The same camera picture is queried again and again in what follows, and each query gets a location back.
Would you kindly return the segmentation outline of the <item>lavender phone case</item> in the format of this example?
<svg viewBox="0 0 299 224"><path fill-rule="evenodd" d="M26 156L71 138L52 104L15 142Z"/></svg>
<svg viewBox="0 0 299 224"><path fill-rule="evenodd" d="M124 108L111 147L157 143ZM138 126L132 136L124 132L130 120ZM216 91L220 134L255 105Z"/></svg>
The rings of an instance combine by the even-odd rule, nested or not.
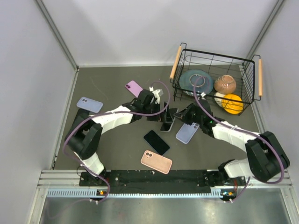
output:
<svg viewBox="0 0 299 224"><path fill-rule="evenodd" d="M199 125L197 123L192 123L191 125L183 124L175 137L180 142L188 144L198 128Z"/></svg>

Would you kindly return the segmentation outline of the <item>dark blue phone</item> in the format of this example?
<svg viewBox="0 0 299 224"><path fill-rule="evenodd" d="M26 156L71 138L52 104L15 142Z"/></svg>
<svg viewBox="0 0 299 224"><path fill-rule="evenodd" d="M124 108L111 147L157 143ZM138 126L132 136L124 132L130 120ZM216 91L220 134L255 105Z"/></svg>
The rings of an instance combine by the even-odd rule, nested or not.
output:
<svg viewBox="0 0 299 224"><path fill-rule="evenodd" d="M169 151L170 146L153 130L144 135L143 139L156 151L159 155L164 155Z"/></svg>

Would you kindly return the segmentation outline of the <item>pink phone case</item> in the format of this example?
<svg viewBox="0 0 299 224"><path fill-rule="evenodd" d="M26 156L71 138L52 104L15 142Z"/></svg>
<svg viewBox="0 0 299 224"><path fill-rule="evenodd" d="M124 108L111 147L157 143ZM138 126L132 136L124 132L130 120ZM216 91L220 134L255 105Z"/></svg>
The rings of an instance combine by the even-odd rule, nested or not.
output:
<svg viewBox="0 0 299 224"><path fill-rule="evenodd" d="M141 164L162 174L168 174L172 166L172 160L146 150L141 158Z"/></svg>

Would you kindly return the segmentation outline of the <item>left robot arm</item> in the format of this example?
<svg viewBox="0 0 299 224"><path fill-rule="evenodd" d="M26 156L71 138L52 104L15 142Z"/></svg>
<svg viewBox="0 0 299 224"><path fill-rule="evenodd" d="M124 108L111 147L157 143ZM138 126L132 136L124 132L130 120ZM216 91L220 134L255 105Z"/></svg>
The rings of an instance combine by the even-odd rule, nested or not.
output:
<svg viewBox="0 0 299 224"><path fill-rule="evenodd" d="M90 180L101 185L105 182L105 166L97 155L101 135L118 126L127 125L146 117L149 121L163 122L164 111L168 110L169 102L160 109L160 97L163 90L143 89L138 97L124 103L106 113L89 115L80 109L64 140L64 148L68 146L85 170L90 174Z"/></svg>

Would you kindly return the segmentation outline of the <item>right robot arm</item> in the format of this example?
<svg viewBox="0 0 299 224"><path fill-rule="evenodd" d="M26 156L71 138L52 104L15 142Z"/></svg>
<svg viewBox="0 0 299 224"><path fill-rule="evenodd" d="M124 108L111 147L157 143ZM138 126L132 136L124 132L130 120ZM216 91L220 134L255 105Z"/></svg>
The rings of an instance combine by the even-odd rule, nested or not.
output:
<svg viewBox="0 0 299 224"><path fill-rule="evenodd" d="M241 176L254 177L266 184L282 182L290 161L274 133L256 133L234 126L214 116L209 103L203 99L189 104L174 116L185 124L198 124L204 134L246 153L246 159L223 163L223 170L218 173L222 184L228 185Z"/></svg>

